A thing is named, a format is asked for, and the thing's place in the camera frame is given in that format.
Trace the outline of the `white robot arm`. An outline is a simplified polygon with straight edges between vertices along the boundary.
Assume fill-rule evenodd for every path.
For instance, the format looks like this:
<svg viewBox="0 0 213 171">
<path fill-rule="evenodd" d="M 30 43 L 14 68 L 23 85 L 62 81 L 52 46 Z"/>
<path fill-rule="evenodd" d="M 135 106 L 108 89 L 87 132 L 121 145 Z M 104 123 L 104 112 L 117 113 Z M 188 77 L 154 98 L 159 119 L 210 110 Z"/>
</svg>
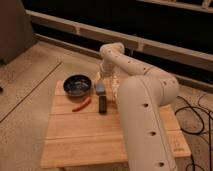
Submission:
<svg viewBox="0 0 213 171">
<path fill-rule="evenodd" d="M 121 43 L 100 48 L 102 76 L 119 67 L 129 74 L 117 91 L 130 171 L 178 171 L 159 108 L 174 100 L 179 83 L 170 73 L 124 54 Z"/>
</svg>

